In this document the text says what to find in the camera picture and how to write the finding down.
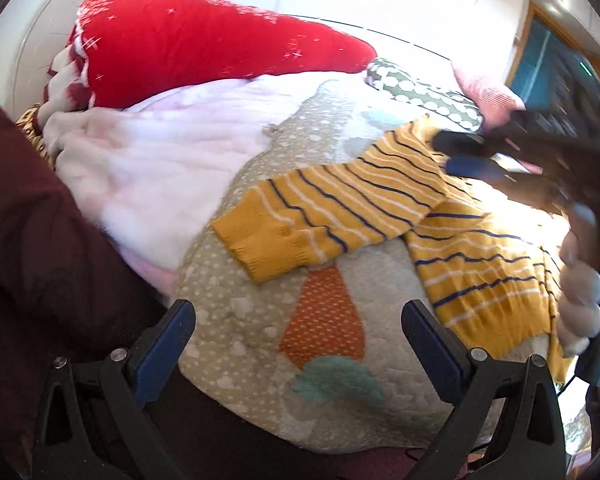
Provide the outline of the right hand in white glove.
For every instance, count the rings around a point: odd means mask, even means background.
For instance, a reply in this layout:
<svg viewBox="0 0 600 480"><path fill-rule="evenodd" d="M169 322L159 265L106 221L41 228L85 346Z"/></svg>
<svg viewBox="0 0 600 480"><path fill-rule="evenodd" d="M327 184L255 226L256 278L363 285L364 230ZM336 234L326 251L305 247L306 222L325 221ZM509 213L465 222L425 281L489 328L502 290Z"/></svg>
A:
<svg viewBox="0 0 600 480"><path fill-rule="evenodd" d="M570 231L560 248L557 336L565 358L580 356L600 333L600 274L581 260L578 238Z"/></svg>

